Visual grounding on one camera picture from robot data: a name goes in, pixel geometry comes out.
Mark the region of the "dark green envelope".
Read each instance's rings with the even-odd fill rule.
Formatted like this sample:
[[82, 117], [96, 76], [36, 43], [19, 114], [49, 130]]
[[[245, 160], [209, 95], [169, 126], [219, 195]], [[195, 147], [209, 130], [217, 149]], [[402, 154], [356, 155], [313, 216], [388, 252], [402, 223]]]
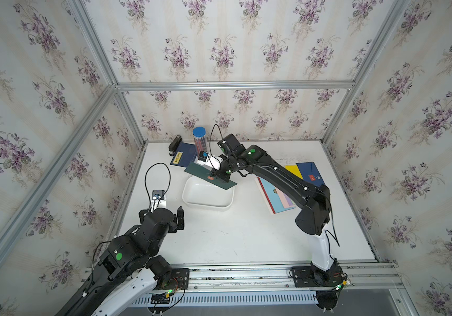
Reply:
[[218, 178], [212, 174], [212, 171], [196, 163], [190, 163], [188, 167], [185, 168], [185, 172], [224, 190], [228, 190], [237, 185], [236, 182], [226, 182]]

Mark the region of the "white plastic storage box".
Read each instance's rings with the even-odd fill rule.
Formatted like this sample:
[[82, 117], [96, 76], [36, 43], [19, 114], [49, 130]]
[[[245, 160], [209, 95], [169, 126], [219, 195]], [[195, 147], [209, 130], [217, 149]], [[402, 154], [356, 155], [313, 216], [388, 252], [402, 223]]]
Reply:
[[190, 176], [183, 189], [182, 200], [190, 207], [226, 211], [233, 205], [235, 187], [224, 190], [205, 180]]

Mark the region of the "yellow envelope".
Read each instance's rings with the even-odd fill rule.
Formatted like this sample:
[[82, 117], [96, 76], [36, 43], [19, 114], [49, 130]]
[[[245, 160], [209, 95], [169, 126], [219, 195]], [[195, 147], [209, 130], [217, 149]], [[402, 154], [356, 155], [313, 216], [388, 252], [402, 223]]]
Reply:
[[302, 173], [300, 172], [297, 165], [287, 165], [286, 170], [291, 172], [293, 175], [297, 176], [300, 179], [303, 179]]

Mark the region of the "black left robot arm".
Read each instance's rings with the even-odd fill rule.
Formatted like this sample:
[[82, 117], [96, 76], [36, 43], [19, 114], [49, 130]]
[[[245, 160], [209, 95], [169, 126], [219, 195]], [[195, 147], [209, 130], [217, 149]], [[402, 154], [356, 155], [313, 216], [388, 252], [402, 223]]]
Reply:
[[159, 251], [167, 234], [184, 227], [183, 208], [156, 208], [143, 215], [140, 224], [109, 242], [86, 281], [57, 314], [119, 315], [144, 293], [157, 288], [175, 292], [179, 278]]

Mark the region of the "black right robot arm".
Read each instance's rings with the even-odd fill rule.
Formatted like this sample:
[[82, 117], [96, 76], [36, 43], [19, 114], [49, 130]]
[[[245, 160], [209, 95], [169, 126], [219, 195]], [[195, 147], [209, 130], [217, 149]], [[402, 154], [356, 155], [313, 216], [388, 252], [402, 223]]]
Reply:
[[327, 236], [328, 228], [334, 225], [330, 189], [324, 184], [316, 186], [297, 177], [257, 145], [244, 147], [233, 134], [220, 140], [218, 147], [222, 160], [218, 168], [213, 168], [211, 176], [228, 183], [234, 172], [242, 176], [255, 175], [286, 194], [300, 208], [295, 218], [297, 227], [314, 239], [311, 242], [312, 266], [333, 274], [338, 263], [331, 254]]

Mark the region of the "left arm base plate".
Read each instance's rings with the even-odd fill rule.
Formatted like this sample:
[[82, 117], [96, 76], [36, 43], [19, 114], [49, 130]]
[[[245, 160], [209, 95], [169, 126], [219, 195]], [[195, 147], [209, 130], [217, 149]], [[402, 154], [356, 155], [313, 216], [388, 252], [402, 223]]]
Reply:
[[154, 277], [155, 290], [186, 290], [189, 287], [190, 269], [178, 268]]

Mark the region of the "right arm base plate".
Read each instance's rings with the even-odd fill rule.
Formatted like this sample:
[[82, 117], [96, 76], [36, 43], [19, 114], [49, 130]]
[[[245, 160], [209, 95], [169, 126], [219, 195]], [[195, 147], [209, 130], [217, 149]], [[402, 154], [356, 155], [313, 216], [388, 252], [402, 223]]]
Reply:
[[321, 270], [314, 264], [311, 266], [292, 267], [289, 276], [297, 288], [333, 287], [336, 290], [347, 285], [347, 274], [338, 263], [333, 263], [327, 271]]

